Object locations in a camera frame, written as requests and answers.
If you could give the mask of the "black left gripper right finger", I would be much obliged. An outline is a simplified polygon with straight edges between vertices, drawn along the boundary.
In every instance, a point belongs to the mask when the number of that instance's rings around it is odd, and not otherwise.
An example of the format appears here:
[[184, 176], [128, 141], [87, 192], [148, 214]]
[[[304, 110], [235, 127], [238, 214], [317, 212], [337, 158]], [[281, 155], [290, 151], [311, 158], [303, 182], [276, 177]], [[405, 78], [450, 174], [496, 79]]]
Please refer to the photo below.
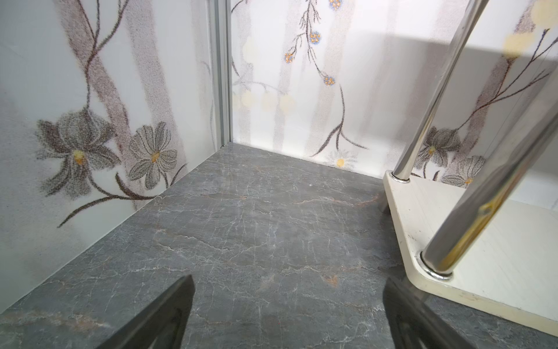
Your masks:
[[387, 280], [383, 304], [397, 349], [473, 347], [397, 279]]

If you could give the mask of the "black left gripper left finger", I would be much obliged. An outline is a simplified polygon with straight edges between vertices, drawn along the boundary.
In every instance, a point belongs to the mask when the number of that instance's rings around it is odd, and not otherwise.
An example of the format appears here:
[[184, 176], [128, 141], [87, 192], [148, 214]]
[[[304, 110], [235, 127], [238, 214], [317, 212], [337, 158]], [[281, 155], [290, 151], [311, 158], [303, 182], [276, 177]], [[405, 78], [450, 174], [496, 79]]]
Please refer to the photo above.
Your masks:
[[179, 278], [99, 347], [180, 348], [195, 293], [191, 275]]

